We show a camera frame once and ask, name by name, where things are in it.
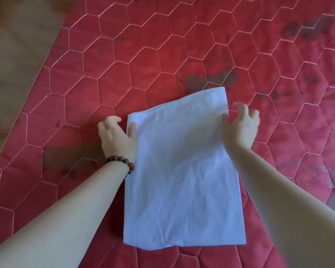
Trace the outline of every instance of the bracelet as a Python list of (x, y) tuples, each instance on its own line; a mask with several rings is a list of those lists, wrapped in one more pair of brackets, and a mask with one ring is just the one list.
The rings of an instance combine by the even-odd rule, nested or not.
[(119, 162), (123, 162), (125, 164), (128, 165), (129, 167), (129, 172), (128, 174), (131, 174), (133, 172), (133, 170), (135, 169), (135, 166), (134, 166), (134, 163), (132, 162), (129, 162), (128, 159), (124, 159), (124, 157), (120, 156), (110, 156), (107, 158), (107, 160), (105, 161), (105, 163), (107, 164), (108, 162), (111, 162), (111, 161), (119, 161)]

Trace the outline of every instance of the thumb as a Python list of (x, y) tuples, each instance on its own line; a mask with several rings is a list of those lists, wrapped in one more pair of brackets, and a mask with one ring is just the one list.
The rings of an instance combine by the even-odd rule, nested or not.
[(129, 129), (128, 129), (128, 136), (130, 138), (137, 139), (137, 136), (136, 136), (136, 122), (133, 122), (132, 124), (130, 124)]
[(228, 114), (223, 113), (222, 114), (222, 126), (228, 126), (230, 125), (230, 117), (228, 116)]

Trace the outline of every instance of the white fabric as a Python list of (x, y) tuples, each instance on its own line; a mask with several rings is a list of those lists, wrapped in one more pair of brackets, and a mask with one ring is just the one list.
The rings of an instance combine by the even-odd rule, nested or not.
[(137, 122), (138, 156), (125, 179), (126, 244), (246, 243), (238, 175), (220, 137), (224, 112), (218, 87), (128, 116), (128, 126)]

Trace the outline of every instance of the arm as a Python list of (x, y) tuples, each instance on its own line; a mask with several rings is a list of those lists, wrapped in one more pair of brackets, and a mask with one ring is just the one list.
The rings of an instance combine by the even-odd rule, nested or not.
[[(129, 137), (119, 117), (98, 124), (105, 156), (133, 162), (137, 152), (135, 123)], [(128, 173), (122, 162), (109, 162), (0, 245), (0, 268), (76, 268)]]
[(265, 227), (289, 267), (335, 267), (335, 212), (251, 151), (259, 112), (243, 103), (222, 138)]

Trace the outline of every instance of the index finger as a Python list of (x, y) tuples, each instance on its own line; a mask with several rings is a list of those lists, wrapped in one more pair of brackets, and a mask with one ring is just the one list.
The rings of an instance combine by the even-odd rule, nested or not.
[(117, 116), (109, 116), (105, 118), (105, 124), (107, 125), (108, 129), (113, 129), (119, 127), (117, 122), (121, 122), (122, 119)]
[(248, 116), (248, 106), (244, 103), (233, 103), (233, 106), (238, 108), (237, 118), (247, 117)]

